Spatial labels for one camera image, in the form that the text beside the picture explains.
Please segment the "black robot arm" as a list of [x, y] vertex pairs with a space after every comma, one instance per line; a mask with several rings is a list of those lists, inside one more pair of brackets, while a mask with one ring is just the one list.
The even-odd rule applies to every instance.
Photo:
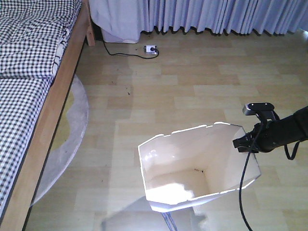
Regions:
[[251, 132], [233, 140], [239, 152], [268, 153], [273, 149], [293, 142], [308, 139], [308, 108], [304, 107], [293, 115], [280, 119], [271, 103], [247, 103], [243, 107], [246, 116], [256, 115], [260, 123]]

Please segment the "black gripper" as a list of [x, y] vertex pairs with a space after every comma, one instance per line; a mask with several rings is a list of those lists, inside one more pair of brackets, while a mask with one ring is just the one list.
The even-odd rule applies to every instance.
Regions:
[[234, 139], [233, 146], [239, 152], [268, 153], [273, 149], [286, 144], [286, 128], [278, 121], [268, 121], [255, 124], [251, 132]]

